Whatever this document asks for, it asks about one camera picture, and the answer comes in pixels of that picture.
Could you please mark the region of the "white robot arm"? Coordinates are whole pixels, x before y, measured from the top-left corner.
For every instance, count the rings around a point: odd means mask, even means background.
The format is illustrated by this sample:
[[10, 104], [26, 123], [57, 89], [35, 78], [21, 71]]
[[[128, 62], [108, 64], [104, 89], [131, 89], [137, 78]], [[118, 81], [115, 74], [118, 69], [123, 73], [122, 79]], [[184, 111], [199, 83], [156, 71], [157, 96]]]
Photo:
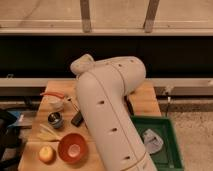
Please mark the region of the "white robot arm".
[[94, 60], [85, 54], [73, 61], [78, 106], [106, 171], [157, 171], [124, 104], [124, 97], [146, 77], [134, 57]]

